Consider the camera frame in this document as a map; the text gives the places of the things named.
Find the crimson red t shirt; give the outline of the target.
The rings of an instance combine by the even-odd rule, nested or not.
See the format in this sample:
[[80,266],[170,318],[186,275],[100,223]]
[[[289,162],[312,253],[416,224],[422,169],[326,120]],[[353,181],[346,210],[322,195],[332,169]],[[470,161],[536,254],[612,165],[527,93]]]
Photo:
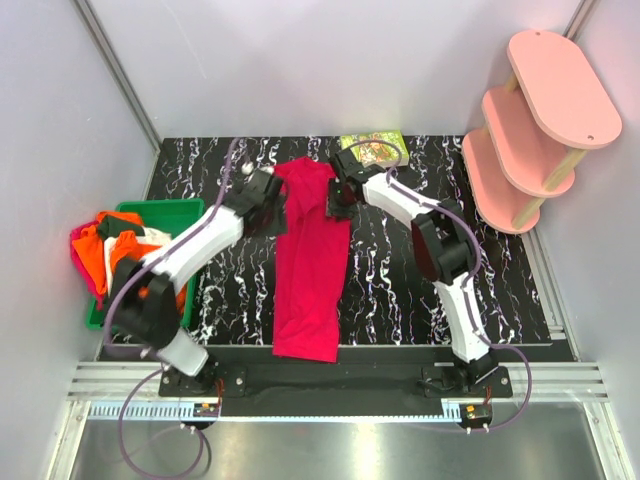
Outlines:
[[327,216],[328,164],[300,157],[275,173],[285,181],[287,232],[276,239],[273,354],[334,363],[350,223]]

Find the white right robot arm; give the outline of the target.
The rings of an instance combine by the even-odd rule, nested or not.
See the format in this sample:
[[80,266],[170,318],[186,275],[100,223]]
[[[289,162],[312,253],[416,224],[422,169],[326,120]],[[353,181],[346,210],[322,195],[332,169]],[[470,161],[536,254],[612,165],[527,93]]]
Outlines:
[[415,262],[436,288],[451,335],[454,365],[436,387],[476,396],[486,389],[498,362],[482,325],[473,278],[480,266],[479,243],[453,200],[427,198],[378,165],[364,166],[350,148],[329,159],[327,215],[351,219],[359,204],[376,207],[411,232]]

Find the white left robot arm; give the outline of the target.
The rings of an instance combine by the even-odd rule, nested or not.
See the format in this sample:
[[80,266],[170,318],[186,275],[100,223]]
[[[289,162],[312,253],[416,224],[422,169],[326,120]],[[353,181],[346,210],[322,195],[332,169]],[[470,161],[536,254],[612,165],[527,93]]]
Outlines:
[[282,187],[273,168],[257,169],[169,244],[140,260],[120,260],[103,332],[111,335],[117,329],[135,337],[181,373],[181,384],[190,393],[208,394],[216,372],[205,365],[206,349],[181,326],[177,294],[211,258],[239,240],[286,231]]

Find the green paperback book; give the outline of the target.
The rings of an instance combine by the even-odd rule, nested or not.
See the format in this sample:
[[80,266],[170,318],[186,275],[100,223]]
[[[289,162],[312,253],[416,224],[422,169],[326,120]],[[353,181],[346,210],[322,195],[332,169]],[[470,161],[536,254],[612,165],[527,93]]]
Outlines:
[[409,163],[410,155],[399,130],[343,135],[340,145],[342,149],[349,149],[364,166],[377,164],[390,168]]

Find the green plastic bin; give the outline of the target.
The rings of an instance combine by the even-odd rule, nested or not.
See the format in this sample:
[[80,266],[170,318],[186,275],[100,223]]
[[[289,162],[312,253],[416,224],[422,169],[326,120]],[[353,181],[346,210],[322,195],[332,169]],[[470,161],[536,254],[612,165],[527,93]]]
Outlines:
[[[193,199],[170,199],[122,202],[115,207],[116,212],[136,213],[144,225],[171,234],[173,238],[187,230],[199,220],[205,209],[204,201]],[[181,326],[189,329],[195,295],[195,277],[185,284],[185,305],[182,310]],[[96,300],[90,300],[85,325],[91,331],[102,329],[106,307],[97,308]]]

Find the dark green t shirt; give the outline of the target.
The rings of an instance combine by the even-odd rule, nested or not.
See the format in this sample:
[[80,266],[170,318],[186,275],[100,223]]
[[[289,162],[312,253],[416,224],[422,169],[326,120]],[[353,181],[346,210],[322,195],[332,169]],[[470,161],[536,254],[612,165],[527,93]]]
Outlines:
[[102,240],[107,238],[117,238],[121,233],[127,231],[132,232],[136,237],[145,236],[143,226],[109,215],[105,216],[97,225],[96,231]]

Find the orange t shirt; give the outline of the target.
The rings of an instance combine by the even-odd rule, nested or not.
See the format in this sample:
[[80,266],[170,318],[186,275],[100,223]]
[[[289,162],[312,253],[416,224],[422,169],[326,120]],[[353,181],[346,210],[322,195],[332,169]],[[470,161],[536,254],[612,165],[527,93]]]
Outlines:
[[77,271],[104,309],[117,264],[124,258],[139,261],[172,240],[169,233],[148,227],[133,212],[103,211],[70,234],[70,255]]

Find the pink t shirt in bin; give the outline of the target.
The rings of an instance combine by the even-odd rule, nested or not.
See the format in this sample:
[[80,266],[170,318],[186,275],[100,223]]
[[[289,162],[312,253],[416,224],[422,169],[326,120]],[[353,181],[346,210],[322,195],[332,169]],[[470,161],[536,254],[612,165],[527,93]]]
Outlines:
[[92,221],[71,231],[70,256],[100,311],[104,307],[107,287],[104,242],[97,234],[97,225]]

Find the pink three tier shelf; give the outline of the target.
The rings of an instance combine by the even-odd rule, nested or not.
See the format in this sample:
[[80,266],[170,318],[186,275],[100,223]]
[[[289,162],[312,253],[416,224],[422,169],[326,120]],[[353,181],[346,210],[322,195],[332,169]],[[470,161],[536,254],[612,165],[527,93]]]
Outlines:
[[622,119],[573,41],[526,30],[511,37],[507,57],[512,73],[484,93],[484,125],[465,135],[462,154],[481,218],[521,234],[573,186],[587,153],[620,136]]

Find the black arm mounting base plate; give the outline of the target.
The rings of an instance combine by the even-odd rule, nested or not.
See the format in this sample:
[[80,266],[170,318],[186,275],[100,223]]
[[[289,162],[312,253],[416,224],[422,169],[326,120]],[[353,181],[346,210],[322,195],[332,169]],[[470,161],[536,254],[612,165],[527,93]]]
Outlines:
[[160,380],[162,397],[204,397],[223,391],[242,398],[267,389],[416,393],[431,398],[507,399],[513,388],[494,351],[467,365],[447,346],[341,347],[326,363],[280,358],[265,347],[209,347],[202,371],[189,377],[175,368]]

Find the aluminium frame rail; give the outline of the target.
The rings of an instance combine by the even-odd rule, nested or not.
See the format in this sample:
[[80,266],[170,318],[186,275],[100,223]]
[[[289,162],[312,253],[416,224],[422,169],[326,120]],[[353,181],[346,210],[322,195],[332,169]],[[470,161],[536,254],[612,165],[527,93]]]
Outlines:
[[146,140],[154,151],[159,152],[162,147],[162,138],[154,127],[150,116],[146,112],[129,79],[109,35],[94,8],[93,2],[88,0],[72,0],[71,3],[87,29],[91,40]]

